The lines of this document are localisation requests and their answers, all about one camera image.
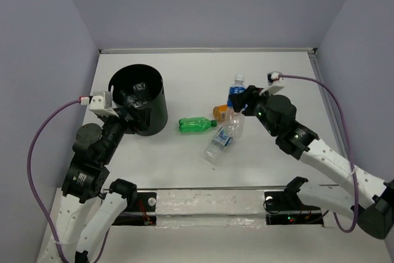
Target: white table surface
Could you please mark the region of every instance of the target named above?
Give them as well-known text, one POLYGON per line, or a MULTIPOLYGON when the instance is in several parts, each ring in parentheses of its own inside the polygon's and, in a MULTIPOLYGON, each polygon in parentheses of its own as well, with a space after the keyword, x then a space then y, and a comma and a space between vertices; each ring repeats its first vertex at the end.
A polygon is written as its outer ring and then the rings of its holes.
MULTIPOLYGON (((151 137, 124 136, 108 166, 111 174, 106 185, 119 177, 139 188, 286 185, 295 176, 332 184, 318 171, 285 155, 256 118, 246 118, 242 138, 214 168, 204 162, 203 151, 215 130, 199 135, 182 135, 177 130, 180 118, 212 118, 212 108, 226 103, 235 73, 245 76, 246 85, 261 87, 267 86, 270 71, 314 77, 306 52, 104 54, 98 61, 92 92, 107 90, 113 74, 138 63, 161 73, 168 122, 151 137)), ((318 86, 287 79, 281 93, 297 107, 297 120, 338 150, 318 86)), ((84 124, 91 122, 101 124, 87 111, 84 124)))
POLYGON ((318 225, 112 227, 100 263, 390 263, 384 242, 318 225))

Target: water bottle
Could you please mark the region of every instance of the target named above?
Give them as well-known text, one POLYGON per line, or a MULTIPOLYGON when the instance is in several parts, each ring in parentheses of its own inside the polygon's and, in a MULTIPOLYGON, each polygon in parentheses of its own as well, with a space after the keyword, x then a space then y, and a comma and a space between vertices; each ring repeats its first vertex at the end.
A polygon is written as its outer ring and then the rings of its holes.
MULTIPOLYGON (((239 94, 245 91, 244 76, 237 74, 235 83, 230 86, 229 94, 239 94)), ((234 112, 233 103, 227 100, 225 129, 230 137, 241 137, 244 129, 245 116, 242 113, 234 112)))
POLYGON ((231 144, 233 138, 226 134, 224 127, 221 127, 215 137, 209 143, 207 149, 205 149, 204 157, 208 162, 215 164, 226 148, 231 144))
POLYGON ((205 117, 182 118, 179 120, 179 131, 182 133, 204 132, 216 125, 216 120, 209 120, 205 117))

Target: bottle cap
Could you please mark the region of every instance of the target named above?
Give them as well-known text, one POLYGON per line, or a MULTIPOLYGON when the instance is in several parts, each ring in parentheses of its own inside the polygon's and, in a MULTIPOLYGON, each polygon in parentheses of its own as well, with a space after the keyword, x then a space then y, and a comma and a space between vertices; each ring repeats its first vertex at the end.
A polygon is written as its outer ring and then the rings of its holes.
POLYGON ((244 82, 245 77, 242 74, 235 75, 235 81, 242 81, 244 82))

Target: white wall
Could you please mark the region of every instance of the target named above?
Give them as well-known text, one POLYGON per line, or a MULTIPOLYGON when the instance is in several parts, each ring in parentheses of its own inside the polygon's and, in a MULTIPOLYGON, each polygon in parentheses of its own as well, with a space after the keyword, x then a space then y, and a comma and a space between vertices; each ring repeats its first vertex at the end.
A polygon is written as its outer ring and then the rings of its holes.
POLYGON ((345 0, 73 0, 99 48, 317 47, 345 0))
MULTIPOLYGON (((72 0, 0 0, 0 6, 0 261, 31 263, 46 222, 28 186, 28 147, 52 111, 88 94, 98 52, 72 0)), ((71 107, 38 141, 33 177, 47 207, 83 114, 83 107, 71 107)))
MULTIPOLYGON (((318 51, 339 96, 357 165, 394 179, 393 0, 346 0, 318 51)), ((387 238, 394 258, 394 231, 387 238)))

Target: purple cable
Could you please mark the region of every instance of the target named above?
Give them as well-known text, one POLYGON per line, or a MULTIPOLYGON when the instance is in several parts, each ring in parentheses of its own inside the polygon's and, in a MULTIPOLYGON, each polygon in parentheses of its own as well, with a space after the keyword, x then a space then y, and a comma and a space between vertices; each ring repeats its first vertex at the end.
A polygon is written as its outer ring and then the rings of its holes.
MULTIPOLYGON (((41 211, 44 213, 45 218, 48 221, 50 231, 52 232, 52 235, 54 236, 54 239, 57 242, 57 244, 56 244, 57 251, 59 253, 60 258, 62 259, 62 261, 64 263, 70 263, 70 262, 67 261, 66 257, 63 254, 62 247, 60 246, 60 244, 58 244, 60 242, 60 240, 59 240, 59 236, 57 235, 57 232, 56 232, 55 224, 52 221, 52 218, 50 217, 48 210, 45 208, 44 203, 40 199, 38 192, 36 190, 36 187, 34 186, 33 176, 31 174, 31 155, 33 154, 33 149, 34 149, 34 146, 36 145, 36 142, 37 142, 37 139, 38 139, 40 133, 42 133, 42 130, 51 121, 51 119, 53 117, 55 117, 63 109, 66 109, 67 107, 77 104, 77 103, 80 103, 80 102, 81 102, 80 100, 71 101, 70 103, 67 103, 67 104, 61 106, 59 109, 54 111, 51 115, 49 115, 49 117, 42 123, 42 125, 39 127, 38 131, 34 135, 33 140, 30 143, 29 152, 27 155, 27 179, 29 180, 31 192, 33 193, 33 196, 36 199, 38 206, 40 207, 41 211)), ((94 261, 94 263, 97 263, 97 261, 99 261, 101 255, 103 254, 103 250, 104 250, 105 242, 107 241, 107 237, 108 237, 108 232, 105 234, 100 253, 98 254, 97 259, 94 261)))
MULTIPOLYGON (((344 128, 344 134, 345 134, 345 141, 346 141, 346 145, 348 148, 348 154, 349 154, 349 162, 350 162, 350 171, 354 172, 355 170, 355 162, 354 162, 354 158, 353 158, 353 149, 352 149, 352 145, 350 144, 350 137, 349 137, 349 133, 347 130, 347 125, 345 122, 345 117, 344 117, 344 113, 342 111, 342 108, 337 100, 337 98, 335 97, 335 95, 328 89, 328 87, 326 87, 321 81, 318 81, 316 79, 313 78, 309 78, 309 77, 304 77, 304 76, 295 76, 295 75, 284 75, 284 74, 280 74, 279 77, 282 78, 294 78, 294 79, 301 79, 301 80, 307 80, 307 81, 312 81, 314 83, 319 84, 321 87, 323 87, 332 97, 332 99, 335 101, 335 104, 337 105, 338 111, 339 111, 339 115, 340 115, 340 120, 342 122, 342 126, 344 128)), ((354 208, 354 215, 353 215, 353 221, 352 221, 352 225, 350 226, 349 229, 344 229, 339 220, 338 220, 338 216, 336 213, 334 213, 334 218, 335 221, 337 222, 337 225, 339 227, 339 229, 341 229, 341 231, 345 232, 345 233, 350 233, 352 232, 356 225, 357 225, 357 217, 358 217, 358 184, 357 184, 357 176, 356 174, 352 174, 353 177, 353 184, 354 184, 354 188, 355 188, 355 208, 354 208)))

